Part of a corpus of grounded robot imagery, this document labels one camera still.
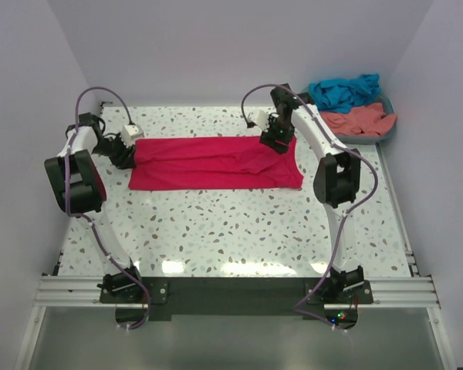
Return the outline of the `magenta red t shirt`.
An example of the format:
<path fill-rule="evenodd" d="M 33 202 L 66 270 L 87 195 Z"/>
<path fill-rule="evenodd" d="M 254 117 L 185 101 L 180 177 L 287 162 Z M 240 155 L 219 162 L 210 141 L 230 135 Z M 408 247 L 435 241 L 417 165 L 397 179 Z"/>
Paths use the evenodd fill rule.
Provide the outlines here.
<path fill-rule="evenodd" d="M 299 189 L 295 146 L 277 153 L 257 136 L 154 138 L 136 142 L 131 190 Z"/>

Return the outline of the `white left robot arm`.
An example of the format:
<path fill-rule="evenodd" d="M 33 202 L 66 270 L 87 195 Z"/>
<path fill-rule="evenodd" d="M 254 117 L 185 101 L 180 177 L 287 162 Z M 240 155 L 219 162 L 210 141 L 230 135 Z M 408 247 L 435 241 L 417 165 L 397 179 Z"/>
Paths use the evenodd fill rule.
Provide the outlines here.
<path fill-rule="evenodd" d="M 45 160 L 47 177 L 62 212 L 74 217 L 90 233 L 103 266 L 98 288 L 113 297 L 119 295 L 127 302 L 136 302 L 144 295 L 144 283 L 110 223 L 106 188 L 92 155 L 108 158 L 119 170 L 133 169 L 135 142 L 144 133 L 132 122 L 118 133 L 106 133 L 105 121 L 92 113 L 83 113 L 78 119 L 78 126 L 67 128 L 66 145 L 60 153 Z"/>

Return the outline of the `blue t shirt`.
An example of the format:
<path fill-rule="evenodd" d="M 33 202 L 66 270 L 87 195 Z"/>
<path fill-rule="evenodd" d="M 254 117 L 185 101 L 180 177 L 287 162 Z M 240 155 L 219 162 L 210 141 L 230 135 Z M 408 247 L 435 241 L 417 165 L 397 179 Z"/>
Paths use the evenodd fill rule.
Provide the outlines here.
<path fill-rule="evenodd" d="M 374 103 L 382 92 L 378 74 L 355 79 L 326 79 L 309 84 L 308 93 L 319 111 L 347 114 L 354 107 Z"/>

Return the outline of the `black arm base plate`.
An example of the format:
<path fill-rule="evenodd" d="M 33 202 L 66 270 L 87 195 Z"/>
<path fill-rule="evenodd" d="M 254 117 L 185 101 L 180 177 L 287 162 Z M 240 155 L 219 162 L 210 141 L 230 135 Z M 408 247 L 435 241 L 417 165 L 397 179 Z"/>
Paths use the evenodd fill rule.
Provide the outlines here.
<path fill-rule="evenodd" d="M 100 303 L 116 307 L 119 324 L 170 321 L 178 315 L 289 316 L 324 318 L 353 327 L 357 309 L 374 302 L 369 281 L 347 290 L 317 277 L 144 277 L 140 284 L 121 274 L 97 286 Z"/>

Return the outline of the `salmon pink t shirt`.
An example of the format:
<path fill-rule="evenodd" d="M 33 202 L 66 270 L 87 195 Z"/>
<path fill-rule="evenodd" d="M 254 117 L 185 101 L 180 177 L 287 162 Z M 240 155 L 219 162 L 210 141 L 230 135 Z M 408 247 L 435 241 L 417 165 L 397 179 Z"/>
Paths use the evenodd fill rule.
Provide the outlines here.
<path fill-rule="evenodd" d="M 353 107 L 348 113 L 321 112 L 326 125 L 336 135 L 381 138 L 397 122 L 397 114 L 386 113 L 382 103 Z"/>

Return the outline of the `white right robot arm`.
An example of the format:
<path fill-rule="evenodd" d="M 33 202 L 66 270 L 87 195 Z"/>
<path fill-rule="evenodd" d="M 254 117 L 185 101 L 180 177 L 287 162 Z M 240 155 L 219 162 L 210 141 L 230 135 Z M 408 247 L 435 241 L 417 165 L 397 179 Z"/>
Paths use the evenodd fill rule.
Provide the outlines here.
<path fill-rule="evenodd" d="M 274 85 L 270 92 L 275 113 L 260 112 L 255 123 L 261 128 L 259 142 L 277 153 L 287 153 L 299 133 L 318 160 L 313 181 L 316 199 L 324 206 L 332 241 L 329 267 L 330 297 L 347 302 L 364 281 L 357 256 L 357 243 L 350 208 L 360 189 L 360 153 L 348 150 L 323 122 L 306 94 L 294 94 L 289 85 Z"/>

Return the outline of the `translucent blue plastic basket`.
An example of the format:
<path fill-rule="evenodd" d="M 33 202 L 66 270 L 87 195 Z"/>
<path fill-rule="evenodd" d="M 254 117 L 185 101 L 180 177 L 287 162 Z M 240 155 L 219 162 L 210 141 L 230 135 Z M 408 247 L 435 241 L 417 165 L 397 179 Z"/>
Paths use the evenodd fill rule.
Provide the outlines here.
<path fill-rule="evenodd" d="M 307 98 L 304 98 L 304 102 L 305 103 L 312 103 L 316 106 L 316 109 L 315 111 L 318 112 L 320 118 L 322 119 L 322 121 L 324 122 L 323 118 L 321 117 L 320 113 L 322 111 L 319 111 L 318 108 L 317 108 L 317 105 L 315 104 L 314 100 L 312 99 L 312 97 L 310 96 L 310 94 L 308 93 L 308 90 L 305 91 L 305 93 L 308 95 Z M 382 103 L 383 104 L 383 108 L 384 108 L 384 111 L 386 113 L 395 113 L 394 110 L 393 110 L 393 107 L 392 105 L 390 104 L 390 101 L 389 99 L 381 92 L 379 94 L 379 96 L 376 98 L 375 100 L 375 103 Z M 388 139 L 390 138 L 390 136 L 395 132 L 396 130 L 396 125 L 397 125 L 397 122 L 395 123 L 395 126 L 393 127 L 393 129 L 386 135 L 386 136 L 383 136 L 381 138 L 374 138 L 374 137 L 359 137 L 359 136 L 342 136 L 342 135 L 336 135 L 334 134 L 331 129 L 326 125 L 326 127 L 331 131 L 331 133 L 341 142 L 345 143 L 345 144 L 360 144 L 360 145 L 373 145 L 375 143 L 379 143 L 385 139 Z"/>

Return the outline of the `aluminium frame rail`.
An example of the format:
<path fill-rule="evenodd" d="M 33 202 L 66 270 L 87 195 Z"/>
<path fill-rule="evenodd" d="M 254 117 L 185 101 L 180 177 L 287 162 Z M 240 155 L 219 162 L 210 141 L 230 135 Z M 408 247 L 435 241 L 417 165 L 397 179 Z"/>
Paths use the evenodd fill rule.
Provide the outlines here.
<path fill-rule="evenodd" d="M 131 296 L 113 297 L 98 288 L 100 277 L 42 277 L 35 302 L 44 306 L 89 306 L 95 304 L 131 307 L 142 304 Z M 202 304 L 229 299 L 235 301 L 279 302 L 286 298 L 296 304 L 308 296 L 317 280 L 307 277 L 147 277 L 144 283 L 152 305 L 165 305 L 192 298 Z M 372 277 L 363 286 L 328 298 L 320 291 L 308 297 L 308 304 L 327 308 L 375 306 L 382 308 L 438 308 L 440 302 L 431 277 Z"/>

